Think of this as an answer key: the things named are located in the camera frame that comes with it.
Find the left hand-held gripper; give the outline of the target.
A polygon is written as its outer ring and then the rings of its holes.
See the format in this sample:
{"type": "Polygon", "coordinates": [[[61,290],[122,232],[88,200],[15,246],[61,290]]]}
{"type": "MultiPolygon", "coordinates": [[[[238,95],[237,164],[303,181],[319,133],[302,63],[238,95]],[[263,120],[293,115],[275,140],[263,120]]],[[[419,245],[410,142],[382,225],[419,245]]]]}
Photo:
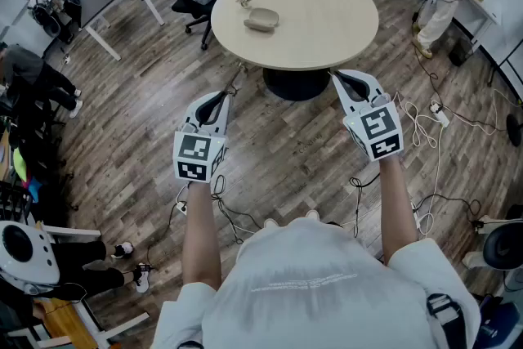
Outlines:
{"type": "Polygon", "coordinates": [[[226,153],[226,137],[199,132],[196,126],[215,126],[225,134],[230,111],[230,94],[216,91],[193,101],[186,111],[185,124],[175,132],[173,165],[179,180],[209,183],[226,153]]]}

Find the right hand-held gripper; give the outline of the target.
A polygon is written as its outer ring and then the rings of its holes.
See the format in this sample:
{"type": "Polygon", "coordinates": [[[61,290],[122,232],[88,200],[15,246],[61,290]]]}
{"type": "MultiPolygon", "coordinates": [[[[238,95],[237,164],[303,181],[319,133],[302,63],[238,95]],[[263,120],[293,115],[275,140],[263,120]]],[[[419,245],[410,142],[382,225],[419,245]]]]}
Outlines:
{"type": "Polygon", "coordinates": [[[331,77],[346,114],[343,124],[369,160],[400,153],[404,149],[400,117],[391,97],[382,94],[377,79],[353,69],[340,69],[332,72],[331,77]],[[373,100],[356,111],[360,99],[373,100]]]}

